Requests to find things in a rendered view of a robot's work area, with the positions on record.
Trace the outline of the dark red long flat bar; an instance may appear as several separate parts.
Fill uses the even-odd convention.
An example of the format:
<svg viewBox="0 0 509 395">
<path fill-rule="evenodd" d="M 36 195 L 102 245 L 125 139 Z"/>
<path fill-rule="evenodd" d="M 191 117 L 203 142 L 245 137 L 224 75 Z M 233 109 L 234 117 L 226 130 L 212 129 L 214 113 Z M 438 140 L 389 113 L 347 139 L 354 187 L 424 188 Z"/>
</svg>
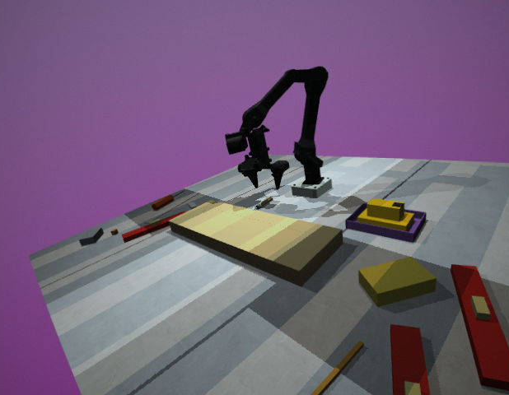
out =
<svg viewBox="0 0 509 395">
<path fill-rule="evenodd" d="M 140 237 L 142 235 L 146 235 L 148 233 L 151 233 L 151 232 L 154 232 L 154 231 L 157 231 L 157 230 L 160 230 L 162 228 L 165 228 L 167 226 L 169 226 L 169 221 L 176 218 L 177 216 L 180 216 L 182 215 L 183 213 L 185 213 L 185 211 L 179 213 L 179 214 L 176 214 L 176 215 L 173 215 L 173 216 L 170 216 L 170 217 L 167 217 L 163 220 L 154 220 L 154 221 L 151 221 L 149 222 L 150 225 L 146 225 L 144 227 L 139 227 L 135 230 L 132 230 L 132 231 L 129 231 L 125 234 L 122 234 L 122 237 L 123 237 L 123 240 L 124 242 L 128 242 L 130 240 L 133 240 L 133 239 L 136 239 L 137 237 Z"/>
<path fill-rule="evenodd" d="M 393 395 L 430 395 L 420 328 L 390 325 Z"/>
<path fill-rule="evenodd" d="M 509 391 L 509 346 L 477 266 L 451 264 L 451 275 L 480 384 Z"/>
</svg>

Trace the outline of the purple shallow tray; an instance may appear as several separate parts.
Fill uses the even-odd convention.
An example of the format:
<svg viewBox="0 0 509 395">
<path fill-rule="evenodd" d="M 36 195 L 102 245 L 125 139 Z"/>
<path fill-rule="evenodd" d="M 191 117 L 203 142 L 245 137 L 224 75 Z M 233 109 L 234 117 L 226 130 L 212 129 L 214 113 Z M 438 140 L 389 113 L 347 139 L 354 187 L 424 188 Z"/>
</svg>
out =
<svg viewBox="0 0 509 395">
<path fill-rule="evenodd" d="M 414 222 L 410 226 L 408 231 L 403 230 L 395 230 L 383 226 L 378 225 L 368 225 L 368 224 L 362 224 L 358 223 L 358 217 L 359 215 L 367 208 L 367 204 L 363 203 L 346 221 L 346 229 L 349 230 L 355 230 L 355 231 L 362 231 L 374 235 L 380 235 L 384 237 L 388 237 L 391 239 L 398 239 L 405 242 L 413 242 L 416 237 L 418 236 L 418 233 L 422 229 L 423 225 L 425 224 L 426 220 L 426 212 L 425 211 L 410 211 L 405 210 L 406 213 L 414 213 Z"/>
</svg>

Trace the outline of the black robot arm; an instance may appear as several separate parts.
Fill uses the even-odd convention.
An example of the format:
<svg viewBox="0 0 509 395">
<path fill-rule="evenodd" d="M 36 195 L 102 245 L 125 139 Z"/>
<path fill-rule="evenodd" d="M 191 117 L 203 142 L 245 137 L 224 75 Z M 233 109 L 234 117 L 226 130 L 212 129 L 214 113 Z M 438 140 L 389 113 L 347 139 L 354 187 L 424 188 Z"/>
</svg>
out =
<svg viewBox="0 0 509 395">
<path fill-rule="evenodd" d="M 323 67 L 286 71 L 276 85 L 258 103 L 243 113 L 243 123 L 239 132 L 225 134 L 229 155 L 245 151 L 248 147 L 246 137 L 248 137 L 251 150 L 265 147 L 264 133 L 268 132 L 269 128 L 264 125 L 261 125 L 260 128 L 258 126 L 262 124 L 271 107 L 287 92 L 287 89 L 294 82 L 305 82 L 306 103 L 302 121 L 302 134 L 299 142 L 295 142 L 293 153 L 295 153 L 296 159 L 304 165 L 306 180 L 302 184 L 320 184 L 325 177 L 321 177 L 320 167 L 323 166 L 323 161 L 316 156 L 314 135 L 320 97 L 327 80 L 328 71 Z M 245 177 L 254 177 L 262 168 L 261 159 L 257 154 L 254 154 L 254 157 L 245 155 L 245 161 L 240 170 Z"/>
</svg>

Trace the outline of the brown wooden stick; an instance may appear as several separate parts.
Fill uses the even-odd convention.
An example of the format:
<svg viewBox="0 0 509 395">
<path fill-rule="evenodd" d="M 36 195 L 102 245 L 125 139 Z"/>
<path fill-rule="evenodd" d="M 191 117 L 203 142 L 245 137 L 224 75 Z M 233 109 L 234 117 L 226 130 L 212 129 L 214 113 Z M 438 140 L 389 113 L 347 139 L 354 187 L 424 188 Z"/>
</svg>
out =
<svg viewBox="0 0 509 395">
<path fill-rule="evenodd" d="M 347 355 L 340 361 L 338 365 L 330 372 L 326 379 L 319 385 L 311 395 L 321 395 L 323 391 L 339 376 L 346 366 L 353 360 L 353 357 L 362 349 L 363 342 L 359 341 L 355 347 L 347 353 Z"/>
</svg>

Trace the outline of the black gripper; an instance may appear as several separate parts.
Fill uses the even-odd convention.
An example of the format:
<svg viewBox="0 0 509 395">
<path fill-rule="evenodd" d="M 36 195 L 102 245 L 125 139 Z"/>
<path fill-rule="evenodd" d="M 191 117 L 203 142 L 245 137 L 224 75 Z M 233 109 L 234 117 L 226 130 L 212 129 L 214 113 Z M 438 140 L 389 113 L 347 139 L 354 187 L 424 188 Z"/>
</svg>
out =
<svg viewBox="0 0 509 395">
<path fill-rule="evenodd" d="M 283 173 L 284 173 L 284 171 L 289 169 L 290 166 L 289 166 L 289 163 L 287 160 L 277 160 L 273 164 L 270 164 L 272 159 L 269 159 L 268 151 L 269 151 L 269 147 L 267 147 L 267 145 L 263 148 L 259 148 L 259 149 L 255 149 L 255 150 L 250 149 L 249 156 L 254 157 L 254 154 L 257 154 L 259 156 L 259 158 L 261 159 L 262 164 L 263 164 L 262 169 L 271 170 L 271 172 L 272 172 L 271 175 L 274 177 L 276 189 L 279 190 Z M 240 168 L 241 168 L 243 162 L 238 165 L 239 173 L 242 173 Z M 250 181 L 252 182 L 252 184 L 255 186 L 255 188 L 257 188 L 258 187 L 258 176 L 256 175 L 254 177 L 252 177 L 252 176 L 248 176 L 248 177 L 249 177 Z"/>
</svg>

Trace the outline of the tan flat rectangular panel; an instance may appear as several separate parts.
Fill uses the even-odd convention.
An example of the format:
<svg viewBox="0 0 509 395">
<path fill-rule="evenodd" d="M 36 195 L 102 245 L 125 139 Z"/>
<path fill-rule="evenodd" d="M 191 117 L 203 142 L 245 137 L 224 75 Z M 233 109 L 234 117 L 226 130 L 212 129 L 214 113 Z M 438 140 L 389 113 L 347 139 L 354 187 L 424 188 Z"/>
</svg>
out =
<svg viewBox="0 0 509 395">
<path fill-rule="evenodd" d="M 343 230 L 210 200 L 171 231 L 302 287 L 343 244 Z"/>
</svg>

